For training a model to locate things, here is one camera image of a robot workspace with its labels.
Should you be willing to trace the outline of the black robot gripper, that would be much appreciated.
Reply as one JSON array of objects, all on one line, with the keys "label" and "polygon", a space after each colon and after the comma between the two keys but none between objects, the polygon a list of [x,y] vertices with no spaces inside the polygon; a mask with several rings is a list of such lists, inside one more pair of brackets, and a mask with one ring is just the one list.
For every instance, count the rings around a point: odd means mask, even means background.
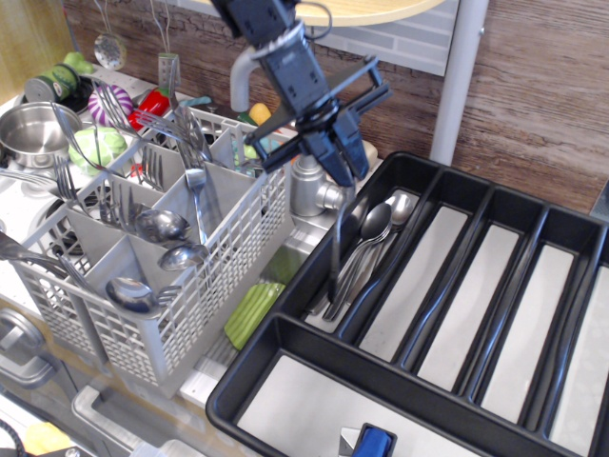
[{"label": "black robot gripper", "polygon": [[271,172],[300,153],[312,154],[337,185],[363,180],[369,163],[362,115],[390,95],[374,56],[325,76],[297,19],[293,1],[216,1],[234,37],[245,38],[281,104],[246,137]]}]

